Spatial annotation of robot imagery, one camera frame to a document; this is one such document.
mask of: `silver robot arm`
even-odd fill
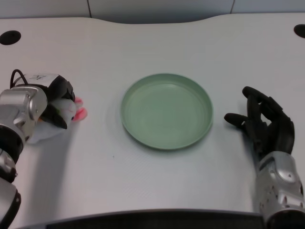
[[[256,200],[268,229],[305,228],[303,186],[288,153],[273,151],[259,163]]]
[[[18,212],[21,196],[12,184],[16,163],[47,104],[45,92],[36,86],[0,94],[0,229],[8,228]]]
[[[295,127],[281,106],[258,90],[245,87],[247,116],[228,113],[224,119],[252,141],[259,165],[255,200],[268,229],[305,229],[303,186],[291,156]],[[264,115],[271,121],[261,120]]]

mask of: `plush toy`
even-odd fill
[[[71,123],[80,121],[87,116],[87,110],[82,107],[81,98],[76,97],[75,102],[71,99],[56,99],[50,103],[57,109],[58,114],[64,119],[68,128]],[[39,120],[32,137],[27,142],[35,144],[40,140],[56,136],[64,131],[65,129],[63,128]]]

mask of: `robotic hand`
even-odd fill
[[[294,124],[271,97],[245,87],[248,116],[226,114],[224,119],[241,129],[253,142],[260,160],[256,199],[268,229],[304,229],[303,186],[291,156]],[[271,121],[261,120],[261,114]]]
[[[15,82],[15,73],[20,78]],[[33,134],[38,119],[67,128],[63,118],[50,103],[66,98],[75,101],[71,84],[58,74],[30,75],[14,70],[10,89],[0,94],[0,229],[6,229],[14,220],[21,196],[11,184],[16,163],[25,143]]]

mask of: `gray wall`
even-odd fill
[[[120,23],[171,23],[231,12],[305,12],[305,0],[0,0],[0,18],[92,16]]]

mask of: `white table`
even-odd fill
[[[114,211],[201,208],[253,211],[254,167],[243,135],[224,121],[246,114],[244,86],[272,96],[295,123],[293,155],[305,183],[305,13],[236,14],[182,24],[126,25],[87,18],[0,20],[0,91],[15,68],[59,73],[88,117],[64,135],[26,146],[14,184],[12,228]],[[177,73],[210,95],[214,123],[178,152],[143,147],[123,130],[120,102],[136,80]]]

